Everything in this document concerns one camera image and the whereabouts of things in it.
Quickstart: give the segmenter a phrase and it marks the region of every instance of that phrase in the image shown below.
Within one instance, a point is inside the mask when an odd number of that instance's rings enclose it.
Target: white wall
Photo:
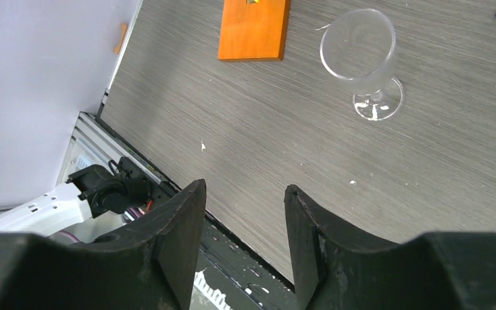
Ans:
[[[51,189],[80,110],[95,112],[139,0],[0,0],[0,206]]]

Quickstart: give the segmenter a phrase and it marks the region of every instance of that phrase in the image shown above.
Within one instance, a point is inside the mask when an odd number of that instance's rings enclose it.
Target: table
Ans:
[[[220,0],[145,0],[102,120],[292,278],[284,190],[396,242],[496,231],[496,0],[292,0],[282,62],[216,59]],[[318,55],[357,8],[395,24],[406,105],[357,116]]]

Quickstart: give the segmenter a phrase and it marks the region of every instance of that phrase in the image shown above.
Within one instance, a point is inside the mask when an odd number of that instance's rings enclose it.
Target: red wire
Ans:
[[[153,204],[153,201],[152,200],[149,200],[147,202],[147,208],[145,208],[145,213],[148,213],[149,212],[149,209],[151,209],[151,205]]]

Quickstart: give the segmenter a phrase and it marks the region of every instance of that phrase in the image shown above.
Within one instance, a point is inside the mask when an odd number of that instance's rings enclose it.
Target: wine glass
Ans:
[[[396,47],[393,23],[370,8],[336,19],[320,42],[322,64],[354,94],[356,112],[369,121],[388,119],[404,104],[404,88],[393,77]]]

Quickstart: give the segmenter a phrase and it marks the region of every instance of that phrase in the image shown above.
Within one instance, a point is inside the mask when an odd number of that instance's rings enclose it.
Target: glass rim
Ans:
[[[391,38],[392,38],[392,40],[391,40],[391,47],[389,49],[389,53],[387,54],[387,57],[385,57],[385,59],[383,59],[383,61],[381,62],[381,64],[379,64],[379,66],[374,71],[372,71],[370,73],[367,73],[367,74],[365,74],[363,76],[356,76],[356,77],[343,76],[341,74],[338,74],[337,72],[335,72],[334,70],[332,70],[328,66],[328,64],[326,63],[326,61],[324,59],[324,55],[322,54],[322,45],[324,44],[324,40],[326,40],[326,34],[328,33],[328,30],[330,30],[335,23],[339,22],[339,20],[341,20],[342,18],[345,18],[345,16],[348,16],[348,15],[351,15],[351,14],[355,14],[355,13],[359,13],[359,12],[365,12],[365,11],[366,12],[377,13],[378,15],[380,15],[381,17],[384,18],[384,20],[386,21],[387,25],[389,26],[389,29],[391,30],[391,33],[392,33],[392,36],[391,36]],[[381,12],[379,10],[375,10],[374,8],[363,8],[363,9],[359,9],[359,10],[352,10],[352,11],[349,11],[346,14],[341,15],[340,17],[336,18],[330,24],[330,26],[326,29],[326,31],[324,32],[324,35],[322,36],[322,39],[320,40],[320,61],[324,65],[324,68],[326,68],[326,70],[331,75],[335,76],[338,79],[344,79],[344,80],[348,80],[348,81],[354,81],[356,79],[365,79],[365,78],[371,76],[372,74],[374,74],[375,72],[379,71],[391,59],[391,57],[393,57],[393,53],[395,51],[396,45],[397,45],[397,34],[396,34],[395,26],[393,25],[393,22],[390,20],[390,18],[387,17],[387,15],[385,15],[383,12]]]

